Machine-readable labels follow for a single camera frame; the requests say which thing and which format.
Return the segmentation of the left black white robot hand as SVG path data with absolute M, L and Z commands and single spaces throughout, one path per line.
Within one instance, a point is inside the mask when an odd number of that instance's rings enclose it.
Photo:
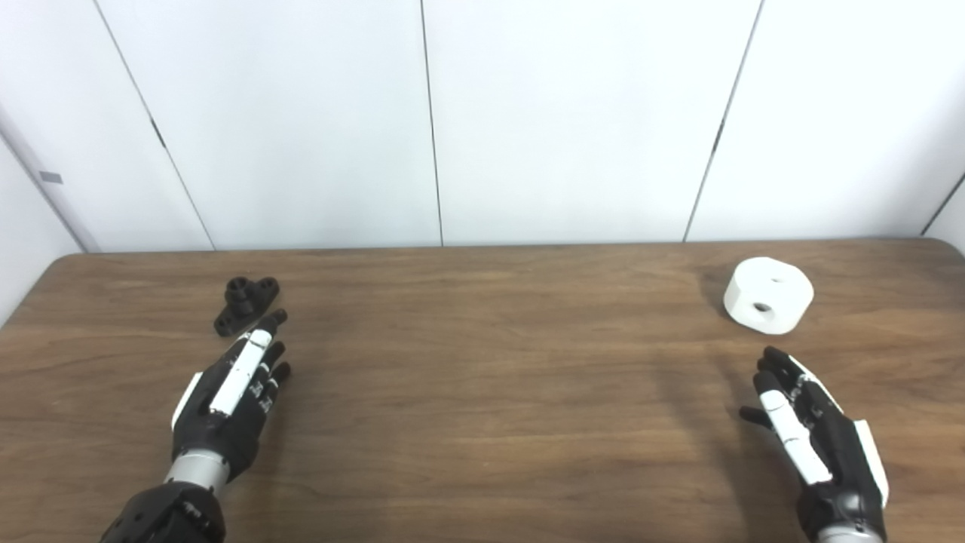
M 209 367 L 193 375 L 173 413 L 173 466 L 204 455 L 223 486 L 254 464 L 280 385 L 292 374 L 276 340 L 287 312 L 278 309 L 237 337 Z

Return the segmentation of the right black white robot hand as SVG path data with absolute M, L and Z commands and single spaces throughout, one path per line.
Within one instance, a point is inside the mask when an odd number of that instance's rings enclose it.
M 810 542 L 886 542 L 890 484 L 871 426 L 845 415 L 809 368 L 774 346 L 752 377 L 745 422 L 777 438 L 801 485 L 796 515 Z

